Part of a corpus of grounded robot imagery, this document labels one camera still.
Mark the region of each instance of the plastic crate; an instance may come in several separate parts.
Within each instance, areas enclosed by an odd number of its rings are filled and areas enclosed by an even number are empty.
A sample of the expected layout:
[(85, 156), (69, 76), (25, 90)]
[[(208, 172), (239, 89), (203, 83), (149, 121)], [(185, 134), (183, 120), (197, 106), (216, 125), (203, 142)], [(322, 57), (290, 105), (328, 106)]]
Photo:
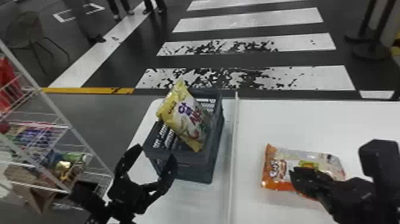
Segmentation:
[(194, 152), (162, 120), (154, 124), (143, 149), (158, 174), (169, 155), (174, 154), (178, 161), (178, 179), (211, 183), (224, 125), (222, 96), (214, 90), (193, 89), (189, 92), (212, 115), (211, 131), (205, 139), (203, 149), (198, 153)]

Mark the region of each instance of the white wire rack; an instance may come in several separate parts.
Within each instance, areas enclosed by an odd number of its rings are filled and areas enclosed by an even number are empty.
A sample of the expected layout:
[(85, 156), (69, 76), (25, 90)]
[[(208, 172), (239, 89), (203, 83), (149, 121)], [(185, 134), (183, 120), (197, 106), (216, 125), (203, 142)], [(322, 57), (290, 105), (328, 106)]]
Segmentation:
[(103, 196), (112, 171), (0, 40), (4, 58), (13, 72), (0, 70), (0, 189), (30, 204), (38, 195), (65, 198), (75, 184), (90, 184)]

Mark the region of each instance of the stanchion base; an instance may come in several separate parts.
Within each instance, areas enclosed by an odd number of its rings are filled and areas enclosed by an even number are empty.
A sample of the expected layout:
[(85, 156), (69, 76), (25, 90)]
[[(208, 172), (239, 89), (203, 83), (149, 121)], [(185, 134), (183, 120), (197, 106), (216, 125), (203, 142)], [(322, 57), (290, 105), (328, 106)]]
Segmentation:
[(372, 60), (372, 61), (378, 61), (378, 60), (385, 60), (390, 57), (390, 51), (389, 48), (378, 44), (376, 46), (375, 51), (369, 51), (370, 44), (369, 43), (360, 43), (358, 45), (355, 45), (352, 48), (352, 53), (354, 56), (363, 59), (363, 60)]
[(349, 30), (345, 33), (345, 40), (350, 43), (365, 43), (370, 42), (372, 37), (368, 34), (359, 36), (358, 30)]

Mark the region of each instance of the white tabletop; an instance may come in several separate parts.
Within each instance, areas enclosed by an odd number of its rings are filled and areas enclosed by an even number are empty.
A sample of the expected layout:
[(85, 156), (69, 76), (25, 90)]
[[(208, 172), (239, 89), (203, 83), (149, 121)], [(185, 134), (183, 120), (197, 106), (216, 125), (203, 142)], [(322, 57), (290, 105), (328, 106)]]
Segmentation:
[[(130, 147), (144, 143), (160, 103), (158, 99), (151, 104)], [(212, 184), (177, 180), (135, 222), (226, 223), (230, 207), (231, 223), (334, 223), (315, 201), (260, 188), (265, 146), (332, 153), (340, 158), (348, 178), (365, 178), (358, 148), (373, 138), (400, 142), (398, 102), (239, 100), (235, 156), (230, 161), (235, 101), (224, 99), (223, 108), (226, 123)], [(144, 153), (129, 176), (139, 183), (157, 179)]]
[(373, 138), (400, 142), (400, 104), (372, 101), (240, 100), (232, 223), (335, 223), (317, 202), (261, 189), (264, 148), (332, 153), (348, 178), (366, 178), (358, 148)]
[[(162, 103), (163, 99), (156, 99), (150, 105), (145, 117), (133, 137), (129, 148), (145, 142), (154, 122), (157, 121), (155, 112)], [(188, 181), (175, 180), (171, 189), (165, 196), (158, 199), (151, 205), (143, 216), (134, 219), (136, 223), (215, 223), (221, 224), (227, 217), (227, 203), (229, 188), (230, 153), (232, 143), (232, 118), (235, 101), (224, 100), (223, 108), (225, 124), (220, 140), (220, 149), (217, 162), (215, 164), (214, 177), (212, 184), (194, 183)], [(156, 181), (158, 176), (150, 161), (143, 152), (132, 169), (129, 177), (137, 183), (149, 183)]]

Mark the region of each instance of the orange snack bag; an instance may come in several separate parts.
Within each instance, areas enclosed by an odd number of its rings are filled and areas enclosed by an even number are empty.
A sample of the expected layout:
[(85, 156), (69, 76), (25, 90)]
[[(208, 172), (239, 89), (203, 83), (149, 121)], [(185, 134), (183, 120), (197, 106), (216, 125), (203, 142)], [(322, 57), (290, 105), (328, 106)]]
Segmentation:
[(339, 158), (327, 153), (312, 153), (276, 148), (268, 144), (262, 170), (261, 187), (279, 191), (294, 191), (289, 170), (294, 167), (309, 167), (327, 173), (336, 181), (346, 179)]

